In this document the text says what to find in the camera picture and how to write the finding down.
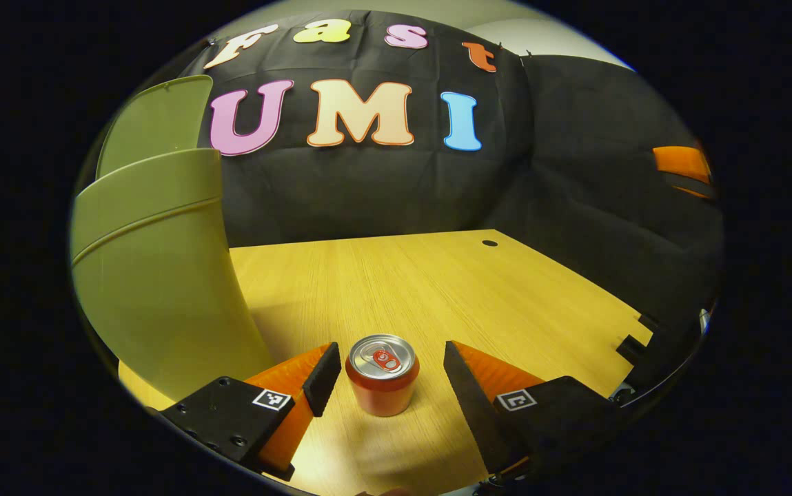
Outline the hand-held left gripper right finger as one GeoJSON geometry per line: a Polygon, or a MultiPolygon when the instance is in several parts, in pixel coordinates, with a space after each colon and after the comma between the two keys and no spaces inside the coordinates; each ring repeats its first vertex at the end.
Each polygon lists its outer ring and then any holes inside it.
{"type": "Polygon", "coordinates": [[[444,370],[482,461],[497,476],[550,476],[610,442],[629,411],[570,376],[544,381],[461,342],[444,370]]]}

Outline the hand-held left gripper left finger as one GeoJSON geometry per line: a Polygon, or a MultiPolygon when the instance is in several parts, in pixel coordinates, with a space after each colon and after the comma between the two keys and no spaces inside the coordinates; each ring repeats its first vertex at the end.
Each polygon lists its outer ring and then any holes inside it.
{"type": "Polygon", "coordinates": [[[213,379],[160,414],[216,454],[288,482],[292,459],[340,373],[338,343],[330,342],[247,380],[213,379]]]}

